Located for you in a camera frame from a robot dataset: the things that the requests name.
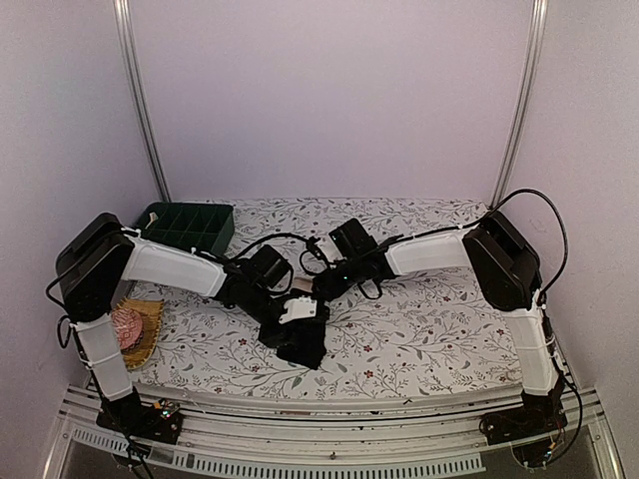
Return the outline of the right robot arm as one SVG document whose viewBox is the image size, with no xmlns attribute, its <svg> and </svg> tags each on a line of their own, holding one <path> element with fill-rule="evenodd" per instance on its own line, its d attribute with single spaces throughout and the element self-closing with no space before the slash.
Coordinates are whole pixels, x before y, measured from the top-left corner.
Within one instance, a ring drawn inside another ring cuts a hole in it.
<svg viewBox="0 0 639 479">
<path fill-rule="evenodd" d="M 516 414 L 516 426 L 536 435 L 555 416 L 546 398 L 559 383 L 553 334 L 545 314 L 540 260 L 499 212 L 469 226 L 446 227 L 407 238 L 376 241 L 352 219 L 329 233 L 320 251 L 330 266 L 312 281 L 315 297 L 331 301 L 367 281 L 381 284 L 420 271 L 467 267 L 484 300 L 510 330 L 522 369 L 523 393 L 535 397 Z"/>
</svg>

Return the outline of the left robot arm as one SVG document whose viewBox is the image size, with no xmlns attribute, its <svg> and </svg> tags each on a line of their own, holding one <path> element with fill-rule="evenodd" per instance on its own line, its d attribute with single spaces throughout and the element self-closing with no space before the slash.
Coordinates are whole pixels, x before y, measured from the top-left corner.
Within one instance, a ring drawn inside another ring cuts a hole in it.
<svg viewBox="0 0 639 479">
<path fill-rule="evenodd" d="M 111 418 L 128 433 L 141 432 L 149 422 L 146 407 L 131 397 L 134 386 L 111 320 L 112 298 L 121 281 L 158 283 L 234 305 L 260 325 L 264 344 L 281 348 L 294 344 L 294 327 L 319 310 L 302 291 L 272 293 L 269 274 L 281 264 L 265 247 L 246 260 L 215 258 L 145 239 L 112 214 L 94 218 L 59 253 L 53 282 L 61 290 L 85 363 L 111 402 Z"/>
</svg>

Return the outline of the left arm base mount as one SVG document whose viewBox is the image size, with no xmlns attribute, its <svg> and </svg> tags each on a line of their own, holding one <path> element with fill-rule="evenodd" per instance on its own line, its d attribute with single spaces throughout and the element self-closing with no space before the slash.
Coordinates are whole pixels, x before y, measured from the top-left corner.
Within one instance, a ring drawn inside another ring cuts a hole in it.
<svg viewBox="0 0 639 479">
<path fill-rule="evenodd" d="M 125 437 L 136 437 L 176 445 L 182 431 L 184 415 L 179 403 L 162 398 L 151 405 L 128 404 L 119 409 L 113 403 L 104 403 L 96 424 L 119 432 Z"/>
</svg>

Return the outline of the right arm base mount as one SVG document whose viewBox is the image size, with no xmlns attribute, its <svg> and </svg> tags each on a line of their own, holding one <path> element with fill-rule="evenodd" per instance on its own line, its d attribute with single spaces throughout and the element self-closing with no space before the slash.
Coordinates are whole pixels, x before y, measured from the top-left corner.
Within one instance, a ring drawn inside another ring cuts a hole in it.
<svg viewBox="0 0 639 479">
<path fill-rule="evenodd" d="M 487 443 L 494 445 L 560 431 L 567 423 L 560 409 L 518 406 L 483 414 L 478 428 Z"/>
</svg>

